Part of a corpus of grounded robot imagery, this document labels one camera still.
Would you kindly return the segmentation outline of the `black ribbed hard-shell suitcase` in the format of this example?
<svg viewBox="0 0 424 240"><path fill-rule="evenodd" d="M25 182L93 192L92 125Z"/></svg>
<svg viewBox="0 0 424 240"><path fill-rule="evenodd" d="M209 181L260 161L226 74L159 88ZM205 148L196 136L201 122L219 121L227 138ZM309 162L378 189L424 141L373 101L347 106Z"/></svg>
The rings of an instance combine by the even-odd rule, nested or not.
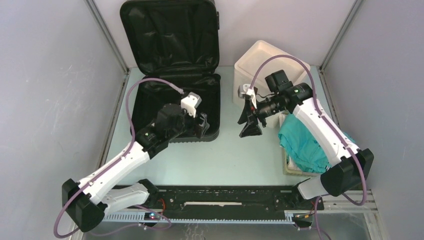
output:
<svg viewBox="0 0 424 240"><path fill-rule="evenodd" d="M186 93L201 97L209 129L203 142L220 132L221 76L219 13L213 0L129 0L119 10L133 57L146 82L138 86L132 111L136 131L146 127L165 104Z"/></svg>

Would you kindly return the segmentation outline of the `light teal bottom garment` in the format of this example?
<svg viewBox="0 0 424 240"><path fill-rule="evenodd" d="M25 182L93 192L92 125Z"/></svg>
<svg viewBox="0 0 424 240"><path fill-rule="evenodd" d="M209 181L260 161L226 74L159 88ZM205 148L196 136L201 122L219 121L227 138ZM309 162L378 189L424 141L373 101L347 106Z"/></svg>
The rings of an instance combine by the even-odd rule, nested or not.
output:
<svg viewBox="0 0 424 240"><path fill-rule="evenodd" d="M279 115L279 125L279 144L286 150L293 150L299 155L306 147L321 147L304 124L293 115Z"/></svg>

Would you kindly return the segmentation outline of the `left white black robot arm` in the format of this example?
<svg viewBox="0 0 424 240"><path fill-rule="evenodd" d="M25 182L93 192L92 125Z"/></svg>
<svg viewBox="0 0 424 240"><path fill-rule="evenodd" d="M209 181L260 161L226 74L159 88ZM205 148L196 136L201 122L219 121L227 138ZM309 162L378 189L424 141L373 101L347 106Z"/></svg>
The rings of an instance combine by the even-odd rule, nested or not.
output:
<svg viewBox="0 0 424 240"><path fill-rule="evenodd" d="M153 208L158 202L158 190L150 181L143 179L122 189L115 189L115 185L166 149L173 139L184 134L201 139L209 127L207 114L197 112L195 107L165 104L120 154L79 181L70 178L62 184L64 211L78 230L86 233L109 213L133 205Z"/></svg>

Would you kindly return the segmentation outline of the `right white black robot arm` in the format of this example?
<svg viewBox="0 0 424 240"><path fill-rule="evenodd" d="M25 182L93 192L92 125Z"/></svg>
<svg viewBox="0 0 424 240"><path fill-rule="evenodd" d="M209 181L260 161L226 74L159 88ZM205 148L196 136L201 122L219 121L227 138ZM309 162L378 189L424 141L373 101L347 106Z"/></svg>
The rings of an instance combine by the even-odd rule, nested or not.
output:
<svg viewBox="0 0 424 240"><path fill-rule="evenodd" d="M360 149L336 126L307 83L294 85L283 70L265 80L272 95L263 101L256 100L257 89L250 84L241 84L237 90L238 97L244 100L237 122L244 125L239 136L260 136L268 117L288 111L317 140L331 165L323 174L298 183L290 196L291 204L304 209L313 198L338 197L357 185L362 185L365 191L374 154L368 148Z"/></svg>

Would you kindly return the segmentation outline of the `white drawer unit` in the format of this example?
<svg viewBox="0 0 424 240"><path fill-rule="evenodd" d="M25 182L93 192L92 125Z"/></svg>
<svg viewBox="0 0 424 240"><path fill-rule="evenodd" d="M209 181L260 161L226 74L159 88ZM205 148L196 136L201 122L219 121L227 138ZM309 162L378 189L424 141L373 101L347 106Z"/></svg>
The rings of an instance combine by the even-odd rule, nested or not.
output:
<svg viewBox="0 0 424 240"><path fill-rule="evenodd" d="M239 86L251 84L259 67L266 60L277 55L288 55L288 53L264 40L258 40L235 63L232 101L240 109L244 108L245 101L239 98ZM271 93L265 77L279 70L284 70L288 80L294 85L302 83L307 76L305 69L298 62L286 57L273 59L261 69L255 80L254 87L257 88L259 95L266 96Z"/></svg>

